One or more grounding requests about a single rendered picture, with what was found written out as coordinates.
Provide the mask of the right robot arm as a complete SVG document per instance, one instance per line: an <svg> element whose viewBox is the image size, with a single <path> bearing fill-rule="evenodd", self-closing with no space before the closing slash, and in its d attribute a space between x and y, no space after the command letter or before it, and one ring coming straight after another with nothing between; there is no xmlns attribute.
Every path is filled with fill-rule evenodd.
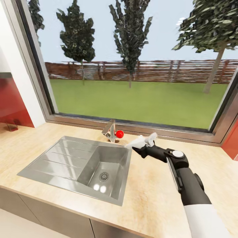
<svg viewBox="0 0 238 238"><path fill-rule="evenodd" d="M204 192L201 178L189 168L186 155L179 150L162 149L153 140L157 134L146 137L141 149L132 147L142 158L151 156L167 163L187 216L192 238L231 238L224 224Z"/></svg>

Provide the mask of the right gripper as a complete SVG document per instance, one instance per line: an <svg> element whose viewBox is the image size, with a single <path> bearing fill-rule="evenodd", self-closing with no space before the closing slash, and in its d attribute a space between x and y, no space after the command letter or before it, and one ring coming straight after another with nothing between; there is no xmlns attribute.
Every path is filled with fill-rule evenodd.
<svg viewBox="0 0 238 238"><path fill-rule="evenodd" d="M144 146L141 149L132 147L133 150L135 150L139 155L141 155L142 158L145 158L147 156L151 156L155 159L157 159L157 150L160 149L158 146L155 146L155 144L152 147Z"/></svg>

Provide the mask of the paper coffee filter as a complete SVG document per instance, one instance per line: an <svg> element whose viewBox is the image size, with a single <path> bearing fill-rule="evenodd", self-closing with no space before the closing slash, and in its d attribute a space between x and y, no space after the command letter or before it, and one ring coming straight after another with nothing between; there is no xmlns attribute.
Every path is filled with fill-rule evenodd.
<svg viewBox="0 0 238 238"><path fill-rule="evenodd" d="M145 140L145 137L140 135L140 136L138 136L137 139L135 139L134 141L132 141L129 144L127 144L126 146L124 146L124 148L132 149L132 147L135 147L135 148L141 149L142 147L144 147L146 145L144 140Z"/></svg>

